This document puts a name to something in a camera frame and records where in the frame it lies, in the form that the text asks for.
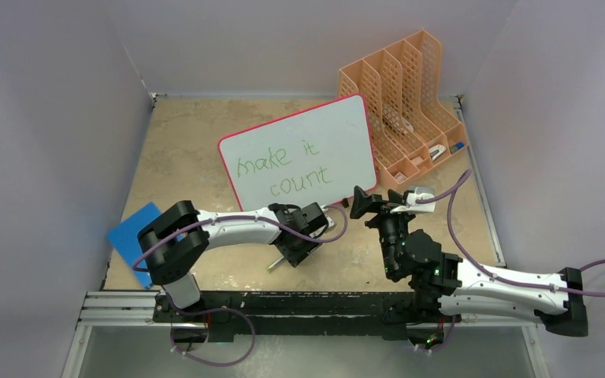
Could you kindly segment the green capped white marker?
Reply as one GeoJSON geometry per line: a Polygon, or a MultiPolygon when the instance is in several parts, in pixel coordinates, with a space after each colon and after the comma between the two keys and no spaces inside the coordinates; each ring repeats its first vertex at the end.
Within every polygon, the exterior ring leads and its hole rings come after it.
{"type": "Polygon", "coordinates": [[[272,272],[283,260],[284,260],[284,257],[276,259],[274,262],[272,262],[270,265],[268,265],[266,270],[268,272],[272,272]]]}

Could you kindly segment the pink framed whiteboard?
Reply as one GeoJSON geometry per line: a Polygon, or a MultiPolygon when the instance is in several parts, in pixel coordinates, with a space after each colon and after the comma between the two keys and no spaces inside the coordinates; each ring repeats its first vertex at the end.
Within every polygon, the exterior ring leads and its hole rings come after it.
{"type": "Polygon", "coordinates": [[[226,135],[217,148],[242,211],[332,204],[352,196],[356,185],[377,185],[360,94],[226,135]]]}

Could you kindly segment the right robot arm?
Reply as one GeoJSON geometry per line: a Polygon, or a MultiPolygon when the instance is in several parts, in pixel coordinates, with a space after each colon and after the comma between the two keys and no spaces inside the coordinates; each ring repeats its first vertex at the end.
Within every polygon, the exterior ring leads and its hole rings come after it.
{"type": "Polygon", "coordinates": [[[488,314],[541,323],[556,335],[588,335],[587,310],[578,294],[583,287],[579,269],[519,272],[447,253],[423,230],[409,229],[418,213],[412,191],[390,191],[383,198],[356,186],[350,217],[367,213],[372,218],[365,225],[378,232],[386,277],[393,282],[406,279],[414,290],[410,308],[416,318],[488,314]]]}

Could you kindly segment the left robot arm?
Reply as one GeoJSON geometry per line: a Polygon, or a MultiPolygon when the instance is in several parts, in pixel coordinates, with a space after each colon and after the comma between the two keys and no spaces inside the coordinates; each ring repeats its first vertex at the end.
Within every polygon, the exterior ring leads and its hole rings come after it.
{"type": "Polygon", "coordinates": [[[173,302],[173,312],[185,322],[199,319],[202,294],[191,268],[203,253],[224,246],[263,244],[277,248],[293,267],[321,245],[332,227],[316,203],[305,207],[271,204],[257,210],[212,213],[180,201],[141,229],[137,241],[143,252],[133,265],[145,264],[155,285],[173,302]]]}

